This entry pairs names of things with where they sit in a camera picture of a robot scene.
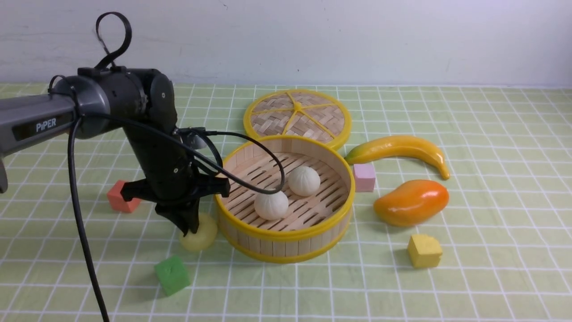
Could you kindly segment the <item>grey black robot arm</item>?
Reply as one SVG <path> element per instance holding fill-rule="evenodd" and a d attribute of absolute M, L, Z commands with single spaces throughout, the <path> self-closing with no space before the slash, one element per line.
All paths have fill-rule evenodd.
<path fill-rule="evenodd" d="M 177 126 L 172 82 L 155 69 L 80 68 L 47 94 L 2 99 L 0 120 L 2 157 L 64 132 L 90 139 L 122 128 L 144 174 L 123 184 L 123 200 L 155 203 L 183 234 L 198 232 L 200 198 L 230 192 L 227 179 L 199 164 L 194 139 L 206 143 L 209 132 Z"/>

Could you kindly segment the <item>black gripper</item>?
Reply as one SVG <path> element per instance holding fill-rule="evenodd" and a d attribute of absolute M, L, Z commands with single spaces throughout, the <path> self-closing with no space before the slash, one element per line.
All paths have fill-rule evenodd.
<path fill-rule="evenodd" d="M 176 225 L 183 236 L 199 229 L 199 198 L 220 194 L 228 196 L 228 178 L 202 174 L 180 142 L 140 127 L 125 127 L 131 148 L 145 176 L 126 182 L 121 188 L 125 201 L 149 200 L 155 212 Z"/>

